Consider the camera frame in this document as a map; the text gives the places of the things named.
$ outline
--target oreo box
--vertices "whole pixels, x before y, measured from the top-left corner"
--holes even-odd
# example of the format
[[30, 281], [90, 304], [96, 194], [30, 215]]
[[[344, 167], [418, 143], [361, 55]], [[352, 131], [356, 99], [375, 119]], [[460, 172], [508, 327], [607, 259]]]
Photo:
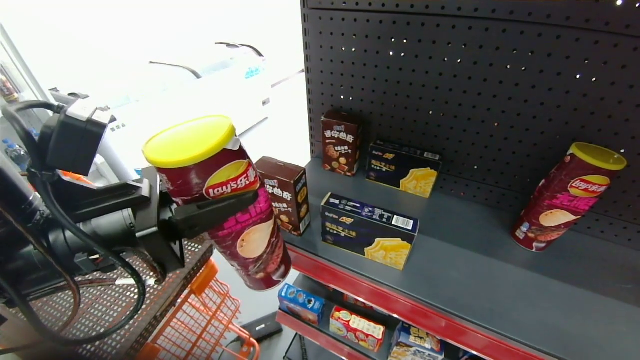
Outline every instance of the oreo box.
[[318, 325], [322, 319], [324, 299], [317, 297], [297, 287], [284, 284], [280, 293], [280, 310], [296, 316], [308, 323]]
[[369, 146], [367, 179], [428, 198], [440, 167], [441, 156], [376, 140]]
[[444, 342], [428, 332], [401, 322], [391, 341], [388, 360], [444, 358]]
[[367, 259], [404, 268], [419, 221], [329, 193], [322, 201], [322, 240]]

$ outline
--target chips can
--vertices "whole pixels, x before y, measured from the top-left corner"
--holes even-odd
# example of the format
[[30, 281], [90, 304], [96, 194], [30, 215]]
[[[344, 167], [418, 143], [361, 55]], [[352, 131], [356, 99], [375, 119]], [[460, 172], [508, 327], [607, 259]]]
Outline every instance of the chips can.
[[511, 236], [527, 250], [545, 250], [598, 201], [625, 166], [627, 161], [609, 149], [574, 143], [538, 185]]
[[179, 205], [257, 190], [258, 199], [206, 232], [247, 287], [268, 290], [291, 270], [269, 193], [228, 117], [201, 117], [153, 136], [143, 154]]

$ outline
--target black pegboard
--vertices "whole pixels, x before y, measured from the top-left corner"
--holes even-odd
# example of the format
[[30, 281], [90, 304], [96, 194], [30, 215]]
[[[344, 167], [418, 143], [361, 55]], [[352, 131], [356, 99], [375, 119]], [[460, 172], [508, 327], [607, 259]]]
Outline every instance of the black pegboard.
[[593, 142], [629, 166], [576, 230], [640, 249], [636, 4], [303, 1], [312, 154], [326, 110], [361, 113], [443, 154], [440, 191], [517, 212]]

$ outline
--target orange shopping basket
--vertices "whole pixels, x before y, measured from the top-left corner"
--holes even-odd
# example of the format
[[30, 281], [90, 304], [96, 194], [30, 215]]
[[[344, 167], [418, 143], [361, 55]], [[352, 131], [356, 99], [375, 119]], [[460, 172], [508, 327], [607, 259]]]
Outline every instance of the orange shopping basket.
[[[230, 295], [229, 285], [217, 275], [218, 266], [210, 259], [136, 360], [212, 359], [222, 352], [226, 353], [225, 359], [259, 358], [258, 343], [234, 323], [240, 300]], [[240, 350], [221, 344], [228, 336], [238, 337]]]

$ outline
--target product label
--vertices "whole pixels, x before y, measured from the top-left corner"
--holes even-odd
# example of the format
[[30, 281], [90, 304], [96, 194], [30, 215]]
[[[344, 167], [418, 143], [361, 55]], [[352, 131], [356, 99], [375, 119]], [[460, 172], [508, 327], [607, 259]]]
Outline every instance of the product label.
[[[227, 178], [229, 173], [238, 172], [236, 176]], [[255, 190], [260, 185], [253, 164], [249, 161], [234, 161], [218, 170], [207, 180], [204, 194], [210, 199], [217, 199], [233, 193]]]
[[588, 175], [578, 177], [569, 184], [569, 192], [575, 196], [594, 197], [603, 193], [611, 183], [608, 177]]

